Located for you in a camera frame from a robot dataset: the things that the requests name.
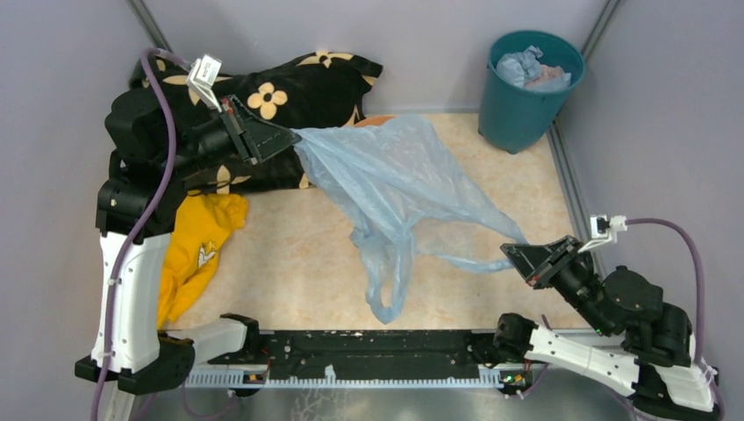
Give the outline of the orange plastic bin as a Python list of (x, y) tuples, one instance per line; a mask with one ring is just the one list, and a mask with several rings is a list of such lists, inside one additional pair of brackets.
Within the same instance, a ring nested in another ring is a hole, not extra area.
[(355, 123), (354, 128), (362, 128), (362, 127), (368, 127), (368, 126), (381, 126), (393, 118), (394, 118), (393, 115), (378, 115), (378, 116), (364, 118), (363, 120)]

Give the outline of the light blue trash bag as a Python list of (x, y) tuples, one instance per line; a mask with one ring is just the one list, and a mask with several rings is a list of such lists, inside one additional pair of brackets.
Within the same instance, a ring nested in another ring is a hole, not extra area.
[(403, 308), (420, 255), (473, 274), (509, 269), (477, 257), (477, 229), (522, 243), (518, 224), (465, 173), (433, 125), (418, 115), (366, 127), (296, 130), (309, 181), (349, 219), (367, 273), (366, 302), (383, 324)]

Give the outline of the teal plastic bin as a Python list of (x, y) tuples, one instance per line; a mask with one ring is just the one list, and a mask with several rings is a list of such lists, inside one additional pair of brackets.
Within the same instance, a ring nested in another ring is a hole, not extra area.
[[(568, 89), (539, 93), (516, 88), (496, 72), (498, 60), (508, 53), (536, 46), (542, 64), (561, 66), (572, 74)], [(516, 154), (535, 144), (547, 131), (559, 110), (579, 86), (586, 63), (581, 52), (567, 40), (552, 33), (522, 30), (509, 32), (490, 46), (486, 76), (478, 113), (478, 133), (493, 146)]]

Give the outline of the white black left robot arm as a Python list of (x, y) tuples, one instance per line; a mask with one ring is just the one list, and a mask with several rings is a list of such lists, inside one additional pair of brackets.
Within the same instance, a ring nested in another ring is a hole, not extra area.
[(118, 96), (104, 125), (115, 148), (97, 194), (102, 302), (95, 344), (75, 363), (75, 376), (143, 396), (181, 386), (206, 362), (257, 360), (263, 340), (252, 318), (225, 314), (184, 332), (160, 329), (161, 270), (191, 177), (231, 158), (261, 165), (293, 147), (298, 135), (232, 95), (220, 98), (204, 122), (186, 125), (150, 89)]

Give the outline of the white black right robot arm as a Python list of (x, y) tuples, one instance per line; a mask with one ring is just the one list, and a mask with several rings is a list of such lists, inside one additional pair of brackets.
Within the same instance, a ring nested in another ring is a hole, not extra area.
[(625, 266), (601, 277), (591, 254), (572, 236), (542, 246), (505, 243), (500, 248), (532, 289), (554, 289), (596, 334), (622, 338), (619, 351), (605, 351), (504, 313), (493, 339), (500, 360), (536, 360), (569, 370), (651, 416), (721, 418), (715, 378), (694, 361), (692, 323), (683, 309), (665, 302), (662, 288)]

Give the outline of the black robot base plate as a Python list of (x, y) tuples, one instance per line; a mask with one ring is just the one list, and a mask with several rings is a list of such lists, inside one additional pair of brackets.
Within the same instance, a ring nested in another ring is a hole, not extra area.
[(270, 380), (319, 380), (332, 367), (341, 381), (470, 380), (481, 369), (536, 366), (496, 346), (492, 330), (275, 330), (252, 333), (211, 365), (255, 365)]

